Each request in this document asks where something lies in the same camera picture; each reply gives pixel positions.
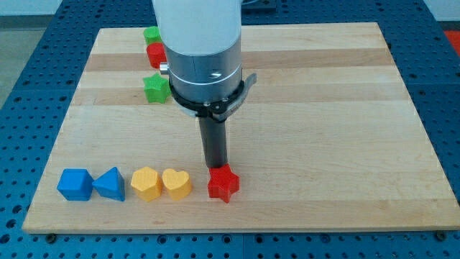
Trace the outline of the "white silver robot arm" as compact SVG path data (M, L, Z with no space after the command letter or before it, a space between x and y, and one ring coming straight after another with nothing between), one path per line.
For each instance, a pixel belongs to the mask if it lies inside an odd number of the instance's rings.
M242 80L241 0L153 0L175 91L194 102L230 96Z

